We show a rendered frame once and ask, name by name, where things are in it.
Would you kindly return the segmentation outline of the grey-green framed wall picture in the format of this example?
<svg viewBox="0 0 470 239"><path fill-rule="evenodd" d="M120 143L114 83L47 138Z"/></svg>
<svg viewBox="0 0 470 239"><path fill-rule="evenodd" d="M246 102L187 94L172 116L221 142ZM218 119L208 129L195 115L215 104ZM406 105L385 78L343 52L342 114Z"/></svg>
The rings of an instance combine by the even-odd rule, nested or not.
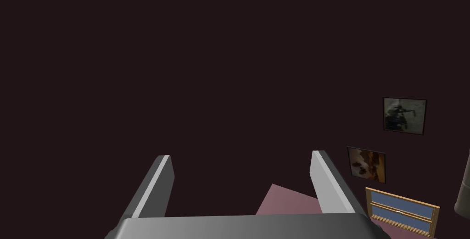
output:
<svg viewBox="0 0 470 239"><path fill-rule="evenodd" d="M424 135L427 103L426 99L383 98L383 129Z"/></svg>

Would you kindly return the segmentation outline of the wooden framed window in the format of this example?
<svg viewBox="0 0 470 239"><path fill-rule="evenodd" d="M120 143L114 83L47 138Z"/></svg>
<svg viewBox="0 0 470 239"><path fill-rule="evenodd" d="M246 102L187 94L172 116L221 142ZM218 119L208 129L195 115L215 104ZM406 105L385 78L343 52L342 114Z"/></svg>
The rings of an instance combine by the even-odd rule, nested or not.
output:
<svg viewBox="0 0 470 239"><path fill-rule="evenodd" d="M365 188L370 218L404 230L435 237L440 207L388 192Z"/></svg>

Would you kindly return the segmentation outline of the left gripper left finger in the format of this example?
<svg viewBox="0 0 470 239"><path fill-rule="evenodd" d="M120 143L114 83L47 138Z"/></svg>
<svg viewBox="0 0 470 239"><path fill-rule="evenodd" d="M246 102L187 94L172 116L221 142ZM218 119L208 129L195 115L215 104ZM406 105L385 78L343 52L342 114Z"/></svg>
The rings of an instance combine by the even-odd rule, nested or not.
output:
<svg viewBox="0 0 470 239"><path fill-rule="evenodd" d="M158 156L126 208L126 218L164 217L174 178L171 157Z"/></svg>

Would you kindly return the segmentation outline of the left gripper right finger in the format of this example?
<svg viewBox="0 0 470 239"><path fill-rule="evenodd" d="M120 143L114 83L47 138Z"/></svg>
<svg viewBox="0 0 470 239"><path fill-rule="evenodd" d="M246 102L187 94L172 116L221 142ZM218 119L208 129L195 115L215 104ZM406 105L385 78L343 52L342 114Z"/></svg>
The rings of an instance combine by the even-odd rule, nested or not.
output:
<svg viewBox="0 0 470 239"><path fill-rule="evenodd" d="M312 151L309 175L322 213L364 214L364 208L325 150Z"/></svg>

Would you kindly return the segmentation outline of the brown framed wall picture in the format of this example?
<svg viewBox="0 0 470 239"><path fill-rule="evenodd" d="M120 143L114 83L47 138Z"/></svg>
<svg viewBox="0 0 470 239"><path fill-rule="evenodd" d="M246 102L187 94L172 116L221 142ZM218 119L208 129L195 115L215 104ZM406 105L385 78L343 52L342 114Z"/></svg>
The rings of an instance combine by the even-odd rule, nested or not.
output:
<svg viewBox="0 0 470 239"><path fill-rule="evenodd" d="M386 153L347 146L347 154L352 176L386 183Z"/></svg>

